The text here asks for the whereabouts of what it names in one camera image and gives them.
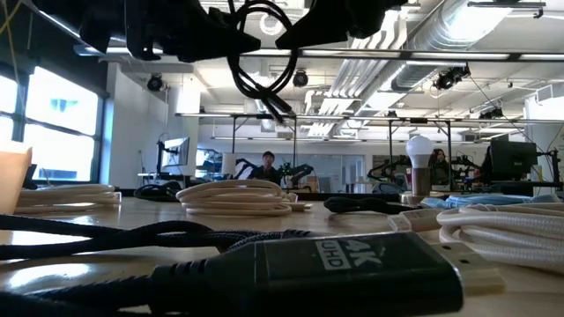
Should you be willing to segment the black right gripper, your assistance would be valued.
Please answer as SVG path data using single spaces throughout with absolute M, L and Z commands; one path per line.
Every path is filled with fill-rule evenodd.
M 365 39 L 381 30 L 387 11 L 407 2 L 347 0 L 347 26 L 345 0 L 313 0 L 308 13 L 276 40 L 276 47 L 305 48 L 347 41 L 347 31 L 353 38 Z

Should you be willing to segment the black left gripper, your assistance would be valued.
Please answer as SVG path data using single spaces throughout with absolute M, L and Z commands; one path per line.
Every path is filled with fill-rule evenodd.
M 198 62 L 258 50 L 261 41 L 239 31 L 239 21 L 234 13 L 205 11 L 198 0 L 119 0 L 108 24 L 109 37 L 138 60 L 159 60 L 159 47 L 180 62 Z

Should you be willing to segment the computer monitor on arm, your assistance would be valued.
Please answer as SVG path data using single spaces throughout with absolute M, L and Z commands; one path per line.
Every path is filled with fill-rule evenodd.
M 189 138 L 158 141 L 158 168 L 181 167 L 189 163 Z

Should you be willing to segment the overhead light bar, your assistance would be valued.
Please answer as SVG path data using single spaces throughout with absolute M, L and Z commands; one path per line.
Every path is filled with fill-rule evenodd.
M 82 56 L 104 56 L 95 48 L 75 45 L 74 51 Z M 108 48 L 107 55 L 125 55 L 129 51 L 123 47 Z M 244 57 L 289 57 L 290 50 L 258 49 L 243 53 Z M 440 62 L 483 62 L 483 63 L 564 63 L 564 53 L 525 53 L 525 52 L 479 52 L 479 51 L 414 51 L 391 49 L 338 49 L 310 48 L 298 49 L 298 57 L 316 59 L 361 59 L 361 60 L 400 60 L 400 61 L 440 61 Z

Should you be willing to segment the person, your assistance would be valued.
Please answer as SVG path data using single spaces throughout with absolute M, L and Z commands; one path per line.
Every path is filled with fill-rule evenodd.
M 263 164 L 254 168 L 249 174 L 249 179 L 270 181 L 280 185 L 281 172 L 274 167 L 275 155 L 271 151 L 266 151 L 262 156 Z
M 450 184 L 450 165 L 442 149 L 433 149 L 429 159 L 430 180 L 432 185 Z

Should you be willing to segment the white bulb table lamp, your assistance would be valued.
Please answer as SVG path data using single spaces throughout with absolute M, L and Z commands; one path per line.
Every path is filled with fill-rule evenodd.
M 425 136 L 415 136 L 406 144 L 406 153 L 411 161 L 412 189 L 400 195 L 403 204 L 416 205 L 426 197 L 440 197 L 448 189 L 443 185 L 433 185 L 431 168 L 428 165 L 433 144 Z

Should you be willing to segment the large window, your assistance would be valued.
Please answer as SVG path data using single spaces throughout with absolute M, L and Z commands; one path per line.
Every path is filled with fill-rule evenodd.
M 33 148 L 33 179 L 89 183 L 99 180 L 104 99 L 57 74 L 31 74 L 0 65 L 0 142 Z

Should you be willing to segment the black computer monitor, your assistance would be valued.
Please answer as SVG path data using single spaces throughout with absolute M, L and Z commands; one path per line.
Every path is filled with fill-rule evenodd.
M 490 154 L 494 181 L 520 181 L 538 163 L 534 143 L 492 141 Z

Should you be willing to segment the beige object at left edge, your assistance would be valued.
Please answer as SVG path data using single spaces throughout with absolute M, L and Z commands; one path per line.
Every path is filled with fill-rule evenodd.
M 23 143 L 0 143 L 0 215 L 14 213 L 32 153 L 32 148 Z

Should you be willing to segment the silver ventilation duct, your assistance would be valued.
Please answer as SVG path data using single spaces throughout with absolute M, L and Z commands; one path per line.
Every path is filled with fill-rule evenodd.
M 493 31 L 512 10 L 470 7 L 469 2 L 493 0 L 446 0 L 411 38 L 409 50 L 468 50 Z

